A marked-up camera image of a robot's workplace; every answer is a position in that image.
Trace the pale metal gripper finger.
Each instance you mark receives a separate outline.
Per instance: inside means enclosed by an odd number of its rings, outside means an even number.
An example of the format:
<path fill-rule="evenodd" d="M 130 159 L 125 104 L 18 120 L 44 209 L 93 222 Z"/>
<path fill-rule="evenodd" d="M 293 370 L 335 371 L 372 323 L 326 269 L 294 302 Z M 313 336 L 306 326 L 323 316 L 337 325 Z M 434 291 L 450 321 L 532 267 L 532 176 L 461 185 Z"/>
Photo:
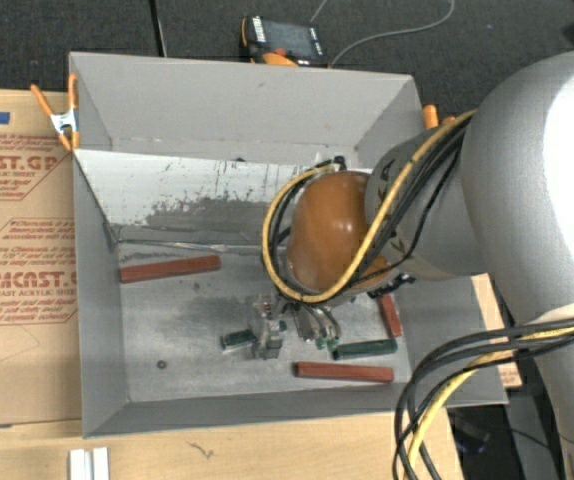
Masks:
<path fill-rule="evenodd" d="M 277 359 L 283 345 L 285 322 L 282 319 L 270 320 L 268 323 L 267 358 Z"/>
<path fill-rule="evenodd" d="M 255 316 L 250 321 L 250 329 L 254 334 L 255 341 L 252 344 L 252 353 L 256 359 L 267 359 L 267 340 L 269 337 L 269 327 L 264 316 Z"/>

